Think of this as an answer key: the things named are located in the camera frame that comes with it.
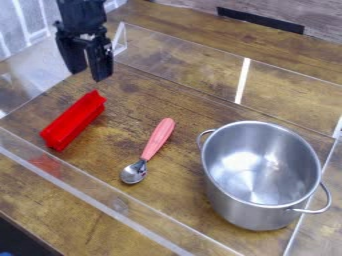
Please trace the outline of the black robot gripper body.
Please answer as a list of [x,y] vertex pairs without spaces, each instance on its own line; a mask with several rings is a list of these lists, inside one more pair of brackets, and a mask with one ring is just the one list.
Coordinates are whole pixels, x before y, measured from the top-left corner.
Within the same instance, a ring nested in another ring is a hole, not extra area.
[[56,0],[61,19],[53,25],[58,41],[73,38],[106,39],[104,2],[105,0]]

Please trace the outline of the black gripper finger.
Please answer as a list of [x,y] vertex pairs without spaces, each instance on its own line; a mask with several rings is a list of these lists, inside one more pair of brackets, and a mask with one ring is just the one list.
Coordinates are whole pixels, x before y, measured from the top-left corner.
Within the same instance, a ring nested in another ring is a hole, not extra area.
[[68,37],[60,31],[56,32],[54,39],[68,71],[72,74],[84,71],[86,68],[86,61],[82,44],[74,41],[72,37]]
[[85,52],[92,78],[104,80],[113,72],[112,43],[105,36],[92,35],[86,38]]

